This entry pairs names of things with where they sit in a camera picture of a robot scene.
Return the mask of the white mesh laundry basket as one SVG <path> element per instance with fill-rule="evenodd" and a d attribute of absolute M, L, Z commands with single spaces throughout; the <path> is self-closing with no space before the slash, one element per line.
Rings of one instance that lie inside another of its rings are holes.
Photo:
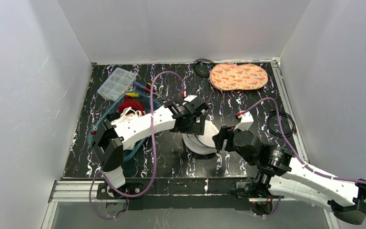
<path fill-rule="evenodd" d="M 183 142 L 188 149 L 196 154 L 208 155 L 216 153 L 217 149 L 212 137 L 218 133 L 218 128 L 211 121 L 206 120 L 203 135 L 183 134 Z"/>

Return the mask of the teal plastic bin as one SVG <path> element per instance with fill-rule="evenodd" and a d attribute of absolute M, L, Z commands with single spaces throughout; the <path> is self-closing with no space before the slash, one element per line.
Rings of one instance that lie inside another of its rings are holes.
<path fill-rule="evenodd" d="M 93 143 L 94 143 L 94 134 L 93 132 L 95 132 L 99 126 L 99 124 L 103 123 L 104 120 L 107 118 L 107 116 L 109 114 L 115 114 L 117 112 L 117 107 L 118 105 L 120 105 L 124 99 L 124 95 L 126 95 L 127 93 L 137 93 L 139 95 L 139 97 L 134 97 L 135 99 L 139 100 L 140 102 L 142 102 L 144 104 L 145 107 L 145 111 L 148 114 L 150 112 L 150 96 L 148 94 L 145 94 L 144 92 L 140 92 L 140 91 L 128 91 L 126 93 L 124 93 L 122 96 L 120 96 L 116 101 L 114 101 L 109 108 L 107 108 L 105 110 L 104 113 L 102 113 L 100 119 L 94 123 L 93 127 L 91 128 L 90 132 L 88 133 L 88 137 L 87 137 L 87 142 L 89 147 L 92 149 Z M 142 147 L 142 145 L 147 142 L 148 138 L 142 139 L 139 142 L 135 143 L 135 148 L 131 149 L 131 150 L 124 150 L 123 154 L 124 154 L 124 159 L 123 162 L 127 162 L 130 159 L 132 159 L 136 153 L 139 151 L 139 149 Z"/>

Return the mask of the strawberry print mesh laundry bag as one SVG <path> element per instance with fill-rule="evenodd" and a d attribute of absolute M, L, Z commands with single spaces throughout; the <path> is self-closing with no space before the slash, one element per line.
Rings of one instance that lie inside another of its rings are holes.
<path fill-rule="evenodd" d="M 210 71 L 210 82 L 221 91 L 257 90 L 268 83 L 267 72 L 255 64 L 217 64 Z"/>

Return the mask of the dark red bra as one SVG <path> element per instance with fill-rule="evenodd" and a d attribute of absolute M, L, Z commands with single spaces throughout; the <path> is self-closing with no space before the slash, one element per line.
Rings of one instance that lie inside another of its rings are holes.
<path fill-rule="evenodd" d="M 119 114 L 122 114 L 122 112 L 127 108 L 131 108 L 134 111 L 141 111 L 143 115 L 146 114 L 144 104 L 139 100 L 129 95 L 124 95 L 123 99 L 124 101 L 117 107 L 117 112 Z"/>

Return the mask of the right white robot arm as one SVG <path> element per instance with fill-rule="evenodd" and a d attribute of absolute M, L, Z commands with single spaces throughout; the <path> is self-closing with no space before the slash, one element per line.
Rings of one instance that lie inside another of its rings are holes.
<path fill-rule="evenodd" d="M 362 179 L 349 182 L 328 173 L 320 176 L 320 169 L 308 170 L 307 163 L 299 162 L 292 151 L 264 144 L 250 131 L 223 126 L 212 140 L 216 149 L 234 151 L 258 169 L 253 182 L 234 188 L 237 197 L 290 197 L 325 208 L 350 224 L 362 224 L 366 216 Z"/>

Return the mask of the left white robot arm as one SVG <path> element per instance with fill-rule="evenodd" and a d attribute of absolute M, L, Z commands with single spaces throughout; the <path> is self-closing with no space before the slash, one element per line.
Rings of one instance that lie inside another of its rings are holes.
<path fill-rule="evenodd" d="M 208 109 L 202 98 L 189 95 L 181 102 L 166 102 L 158 109 L 125 123 L 112 125 L 105 119 L 98 124 L 90 146 L 99 159 L 108 186 L 116 190 L 125 184 L 122 164 L 127 147 L 162 131 L 203 135 Z"/>

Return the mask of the clear plastic screw organizer box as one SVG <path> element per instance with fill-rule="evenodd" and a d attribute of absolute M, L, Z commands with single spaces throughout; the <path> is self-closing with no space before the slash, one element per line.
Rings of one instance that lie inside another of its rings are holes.
<path fill-rule="evenodd" d="M 97 93 L 105 100 L 116 101 L 136 81 L 137 74 L 117 67 L 100 86 Z"/>

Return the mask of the aluminium frame rail right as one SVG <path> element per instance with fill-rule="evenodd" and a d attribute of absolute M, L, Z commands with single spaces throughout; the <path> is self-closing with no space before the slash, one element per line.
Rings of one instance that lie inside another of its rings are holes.
<path fill-rule="evenodd" d="M 294 139 L 297 151 L 298 151 L 300 157 L 304 161 L 309 163 L 309 158 L 308 158 L 308 155 L 305 151 L 305 146 L 304 146 L 304 143 L 303 143 L 303 141 L 301 139 L 301 136 L 300 136 L 300 133 L 299 133 L 298 124 L 295 121 L 295 115 L 294 115 L 292 107 L 291 107 L 291 102 L 290 102 L 290 99 L 289 99 L 289 96 L 288 96 L 288 92 L 286 90 L 286 86 L 285 86 L 284 78 L 283 78 L 283 75 L 282 75 L 282 71 L 280 69 L 280 58 L 279 57 L 274 57 L 271 60 L 271 66 L 272 66 L 272 70 L 273 70 L 273 73 L 274 73 L 275 81 L 277 83 L 277 87 L 279 89 L 279 94 L 280 94 L 280 97 L 282 99 L 284 110 L 292 116 L 293 121 L 296 125 L 296 133 L 295 133 L 293 139 Z"/>

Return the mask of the yellow handled screwdriver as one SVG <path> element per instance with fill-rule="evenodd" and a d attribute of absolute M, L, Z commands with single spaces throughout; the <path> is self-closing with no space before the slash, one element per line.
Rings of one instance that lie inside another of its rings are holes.
<path fill-rule="evenodd" d="M 146 83 L 145 86 L 147 86 L 149 89 L 151 89 L 152 84 L 151 83 Z M 155 89 L 153 90 L 153 93 L 161 100 L 165 100 Z M 129 97 L 139 97 L 139 95 L 137 93 L 127 93 L 126 94 Z"/>

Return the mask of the blue red handled screwdriver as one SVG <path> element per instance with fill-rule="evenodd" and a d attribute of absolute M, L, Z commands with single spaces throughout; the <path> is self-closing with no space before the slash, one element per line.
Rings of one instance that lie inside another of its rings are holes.
<path fill-rule="evenodd" d="M 146 92 L 150 92 L 151 91 L 147 86 L 145 86 L 144 84 L 141 84 L 141 83 L 139 83 L 137 81 L 134 81 L 133 82 L 133 85 L 134 85 L 135 88 L 138 88 L 140 90 L 143 90 L 143 91 L 146 91 Z"/>

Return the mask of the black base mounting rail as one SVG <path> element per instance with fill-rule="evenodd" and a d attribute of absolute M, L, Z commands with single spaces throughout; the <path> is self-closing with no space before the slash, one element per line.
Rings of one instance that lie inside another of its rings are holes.
<path fill-rule="evenodd" d="M 100 182 L 97 199 L 115 203 L 127 200 L 129 210 L 232 208 L 270 213 L 278 197 L 253 193 L 251 183 L 242 177 L 157 178 L 144 195 L 126 198 Z"/>

